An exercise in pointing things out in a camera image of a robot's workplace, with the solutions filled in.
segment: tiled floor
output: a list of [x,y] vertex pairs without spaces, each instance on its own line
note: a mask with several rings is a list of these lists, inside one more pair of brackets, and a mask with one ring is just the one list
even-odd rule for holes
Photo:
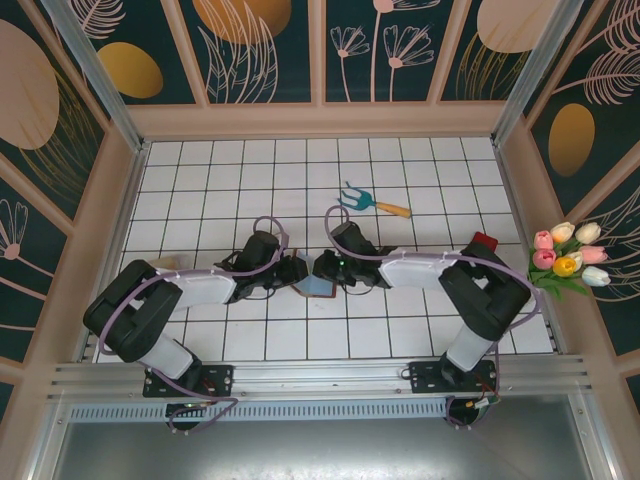
[[[442,252],[479,230],[500,241],[505,262],[526,268],[487,138],[154,143],[122,265],[179,252],[195,267],[210,267],[244,246],[253,219],[270,214],[284,224],[292,248],[317,256],[330,245],[324,212],[347,180],[413,211],[410,220],[373,209],[354,213],[374,244]],[[339,290],[335,299],[307,300],[287,288],[269,300],[178,312],[166,332],[205,361],[430,356],[455,337],[462,325],[456,313],[442,291]],[[501,351],[553,351],[543,318],[508,334]]]

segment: flower bouquet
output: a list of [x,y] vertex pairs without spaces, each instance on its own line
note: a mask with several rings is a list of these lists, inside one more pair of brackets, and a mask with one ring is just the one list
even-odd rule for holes
[[562,288],[587,295],[575,282],[581,278],[590,287],[604,287],[609,275],[593,265],[607,259],[604,247],[591,246],[600,236],[597,223],[587,223],[574,236],[575,225],[564,222],[536,233],[530,250],[528,279],[536,287],[562,299]]

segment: tulip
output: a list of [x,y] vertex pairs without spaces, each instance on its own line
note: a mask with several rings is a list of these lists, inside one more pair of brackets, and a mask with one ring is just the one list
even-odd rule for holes
[[587,223],[576,232],[576,240],[585,245],[591,245],[600,236],[600,226],[595,223]]
[[580,268],[582,267],[582,263],[584,262],[584,259],[582,258],[582,252],[578,251],[573,253],[567,253],[566,256],[573,259],[573,261],[576,262],[576,269],[574,271],[577,272],[578,270],[580,270]]
[[604,251],[604,247],[580,247],[582,259],[587,265],[604,262],[609,256]]
[[546,230],[536,233],[536,236],[533,237],[533,247],[536,250],[552,250],[553,238],[551,238],[551,234]]
[[575,225],[571,225],[569,222],[563,222],[551,229],[551,236],[556,243],[564,243],[571,238]]
[[553,262],[553,273],[559,277],[568,277],[576,271],[576,261],[569,257],[560,257]]
[[533,254],[532,261],[540,270],[549,270],[556,261],[556,252],[550,249],[538,250]]
[[609,274],[598,267],[587,267],[582,272],[582,281],[590,287],[605,287],[611,283]]

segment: red object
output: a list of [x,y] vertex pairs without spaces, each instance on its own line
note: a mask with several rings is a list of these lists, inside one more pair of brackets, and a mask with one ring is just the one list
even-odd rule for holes
[[489,235],[485,235],[484,233],[476,232],[473,236],[472,242],[482,243],[491,249],[492,252],[496,251],[496,247],[498,246],[498,240]]

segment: orange handle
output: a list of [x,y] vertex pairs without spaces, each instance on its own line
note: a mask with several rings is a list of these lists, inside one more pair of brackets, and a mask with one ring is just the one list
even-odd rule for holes
[[391,205],[390,203],[382,203],[376,202],[376,208],[380,210],[384,210],[385,212],[389,212],[393,215],[397,215],[399,217],[409,218],[411,217],[411,210],[404,207],[399,207],[398,205]]

